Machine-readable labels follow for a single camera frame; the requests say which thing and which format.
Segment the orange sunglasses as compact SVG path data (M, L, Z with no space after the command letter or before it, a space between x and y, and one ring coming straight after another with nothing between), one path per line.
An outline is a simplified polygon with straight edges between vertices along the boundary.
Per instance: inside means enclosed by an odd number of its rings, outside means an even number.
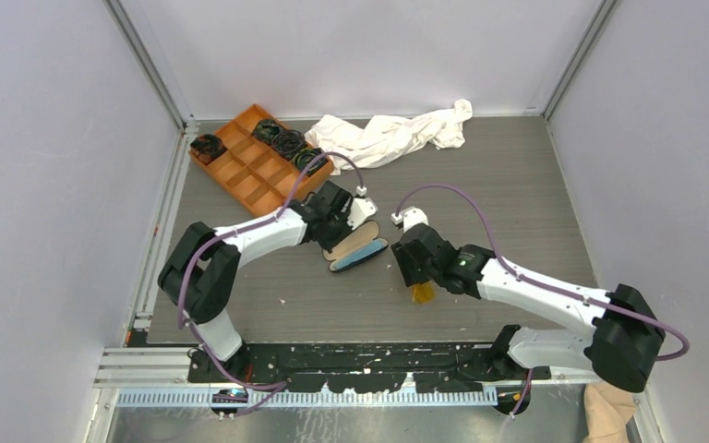
M429 303L436 298L436 292L431 281L411 285L410 295L412 303L417 305Z

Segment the black glasses case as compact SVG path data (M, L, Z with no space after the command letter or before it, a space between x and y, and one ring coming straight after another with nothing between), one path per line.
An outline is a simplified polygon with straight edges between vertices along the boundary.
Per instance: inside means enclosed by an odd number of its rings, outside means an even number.
M376 221L367 221L344 238L331 251L324 251L323 257L329 261L329 271L331 271L330 265L338 259L344 258L374 239L382 238L379 232L380 227Z

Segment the blue cleaning cloth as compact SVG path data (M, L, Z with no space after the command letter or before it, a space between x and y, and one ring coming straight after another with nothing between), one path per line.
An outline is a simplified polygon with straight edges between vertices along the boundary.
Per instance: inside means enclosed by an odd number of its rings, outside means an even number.
M367 245L360 247L352 253L349 253L344 258L338 259L330 265L332 272L343 272L350 268L356 267L371 258L378 256L387 249L389 243L382 238L374 239Z

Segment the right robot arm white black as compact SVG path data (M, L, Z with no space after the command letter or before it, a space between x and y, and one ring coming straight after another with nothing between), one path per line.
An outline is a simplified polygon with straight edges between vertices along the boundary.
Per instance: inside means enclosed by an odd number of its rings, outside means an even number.
M644 391L666 334L636 289L578 287L482 246L456 247L424 223L406 230L391 251L408 287L433 282L449 293L518 307L557 324L503 327L485 356L499 377L554 366L590 371L628 392Z

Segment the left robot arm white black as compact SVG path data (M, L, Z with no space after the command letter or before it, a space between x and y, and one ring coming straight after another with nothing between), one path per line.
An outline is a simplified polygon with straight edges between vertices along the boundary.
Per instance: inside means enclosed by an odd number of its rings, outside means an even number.
M181 309L200 342L213 356L210 369L234 382L245 374L241 335L226 312L240 268L275 251L316 243L330 252L353 232L349 223L355 196L325 182L304 200L236 226L213 229L189 225L157 278L159 288Z

